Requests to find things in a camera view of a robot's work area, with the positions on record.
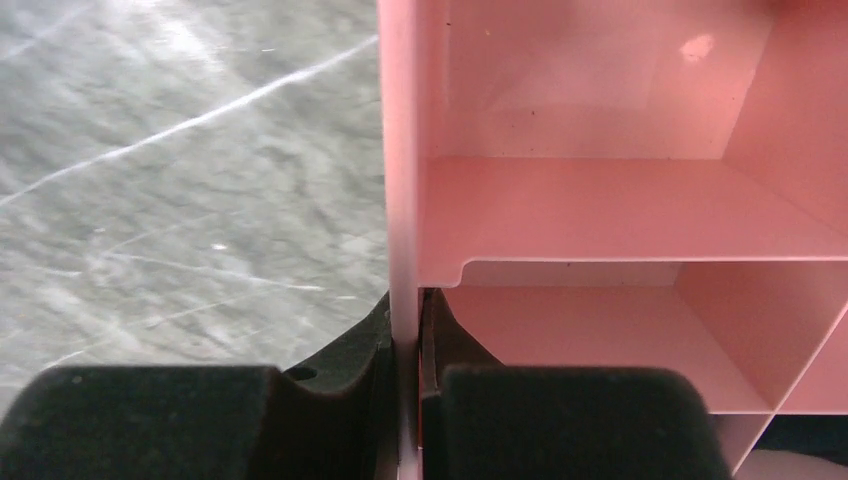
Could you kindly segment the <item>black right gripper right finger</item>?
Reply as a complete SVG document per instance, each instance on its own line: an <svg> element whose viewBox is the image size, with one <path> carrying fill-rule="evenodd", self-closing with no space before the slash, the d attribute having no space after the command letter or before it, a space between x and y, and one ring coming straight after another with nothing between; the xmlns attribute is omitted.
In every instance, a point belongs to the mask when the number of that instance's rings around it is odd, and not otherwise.
<svg viewBox="0 0 848 480"><path fill-rule="evenodd" d="M456 320L420 317L425 479L727 479L705 404L682 375L643 367L518 367Z"/></svg>

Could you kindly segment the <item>pink divided organizer tray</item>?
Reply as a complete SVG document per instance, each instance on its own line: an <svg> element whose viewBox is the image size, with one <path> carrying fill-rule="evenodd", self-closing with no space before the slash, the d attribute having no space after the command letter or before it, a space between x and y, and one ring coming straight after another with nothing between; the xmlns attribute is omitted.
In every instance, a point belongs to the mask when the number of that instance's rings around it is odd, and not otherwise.
<svg viewBox="0 0 848 480"><path fill-rule="evenodd" d="M847 475L847 5L377 5L401 479L420 317L701 396L727 479Z"/></svg>

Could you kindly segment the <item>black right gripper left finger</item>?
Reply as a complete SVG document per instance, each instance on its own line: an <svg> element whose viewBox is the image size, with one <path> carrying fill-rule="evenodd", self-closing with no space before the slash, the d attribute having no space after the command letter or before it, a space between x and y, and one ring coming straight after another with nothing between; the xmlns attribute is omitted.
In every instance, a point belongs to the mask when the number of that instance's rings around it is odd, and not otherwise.
<svg viewBox="0 0 848 480"><path fill-rule="evenodd" d="M389 301L288 369L47 369L1 422L5 479L381 479L396 462Z"/></svg>

